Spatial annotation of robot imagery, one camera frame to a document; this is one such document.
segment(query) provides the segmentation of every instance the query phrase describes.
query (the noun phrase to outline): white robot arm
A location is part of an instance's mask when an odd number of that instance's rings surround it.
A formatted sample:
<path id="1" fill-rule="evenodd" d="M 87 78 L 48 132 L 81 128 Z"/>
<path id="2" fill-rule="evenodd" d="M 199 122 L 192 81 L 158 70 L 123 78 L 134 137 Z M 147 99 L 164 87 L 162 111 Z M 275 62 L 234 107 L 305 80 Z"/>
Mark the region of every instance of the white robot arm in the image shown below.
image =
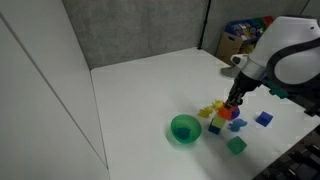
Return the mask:
<path id="1" fill-rule="evenodd" d="M 251 54 L 234 55 L 231 60 L 241 72 L 229 93 L 227 108 L 241 105 L 246 92 L 268 80 L 290 94 L 313 99 L 315 106 L 308 114 L 314 115 L 319 109 L 320 28 L 316 19 L 278 17 Z"/>

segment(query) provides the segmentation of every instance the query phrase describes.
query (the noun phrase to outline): white tabletop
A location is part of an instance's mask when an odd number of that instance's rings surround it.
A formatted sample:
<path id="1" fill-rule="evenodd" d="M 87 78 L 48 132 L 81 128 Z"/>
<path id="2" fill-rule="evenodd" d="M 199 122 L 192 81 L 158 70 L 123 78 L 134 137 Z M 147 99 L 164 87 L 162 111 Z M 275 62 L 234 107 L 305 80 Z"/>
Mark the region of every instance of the white tabletop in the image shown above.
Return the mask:
<path id="1" fill-rule="evenodd" d="M 215 99 L 226 100 L 233 81 L 219 75 L 223 66 L 192 48 L 92 71 L 111 180 L 251 179 L 320 124 L 319 117 L 260 87 L 240 106 L 246 127 L 208 132 L 211 119 L 196 114 Z M 274 116 L 266 128 L 254 121 L 262 111 Z M 174 146 L 166 138 L 179 114 L 202 124 L 192 146 Z M 248 144 L 238 155 L 226 146 L 234 136 Z"/>

